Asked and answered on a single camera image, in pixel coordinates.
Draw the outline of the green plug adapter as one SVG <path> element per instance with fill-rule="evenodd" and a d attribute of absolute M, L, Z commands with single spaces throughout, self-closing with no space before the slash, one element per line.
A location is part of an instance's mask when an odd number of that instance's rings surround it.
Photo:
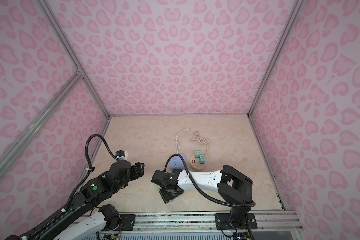
<path fill-rule="evenodd" d="M 202 155 L 201 151 L 195 151 L 195 158 L 200 158 L 200 156 Z"/>

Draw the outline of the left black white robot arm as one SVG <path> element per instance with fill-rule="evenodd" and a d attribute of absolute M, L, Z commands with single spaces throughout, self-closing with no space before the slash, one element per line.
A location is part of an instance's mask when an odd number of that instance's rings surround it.
<path fill-rule="evenodd" d="M 104 143 L 114 162 L 108 171 L 87 180 L 90 173 L 95 170 L 89 156 L 89 144 L 93 138 L 99 138 Z M 84 153 L 88 163 L 87 173 L 74 187 L 65 205 L 36 227 L 20 236 L 10 235 L 7 237 L 8 240 L 52 240 L 83 214 L 126 188 L 129 182 L 144 176 L 145 164 L 131 164 L 125 151 L 112 153 L 107 141 L 99 134 L 93 134 L 88 138 Z"/>

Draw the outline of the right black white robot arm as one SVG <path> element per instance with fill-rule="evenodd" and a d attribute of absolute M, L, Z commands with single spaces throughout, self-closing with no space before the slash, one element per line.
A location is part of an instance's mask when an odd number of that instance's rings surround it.
<path fill-rule="evenodd" d="M 228 214 L 215 214 L 217 230 L 246 230 L 248 236 L 258 228 L 250 213 L 256 203 L 252 199 L 253 181 L 231 166 L 214 172 L 191 172 L 180 154 L 167 160 L 164 170 L 156 170 L 152 183 L 160 187 L 164 203 L 169 203 L 187 190 L 197 190 L 207 200 L 230 208 Z"/>

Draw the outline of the teal plug adapter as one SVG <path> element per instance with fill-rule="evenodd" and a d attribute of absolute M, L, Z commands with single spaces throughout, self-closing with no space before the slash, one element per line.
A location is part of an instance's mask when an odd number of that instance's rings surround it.
<path fill-rule="evenodd" d="M 206 157 L 205 157 L 205 155 L 200 155 L 200 157 L 199 157 L 199 162 L 200 162 L 200 164 L 205 164 L 205 162 L 206 162 Z"/>

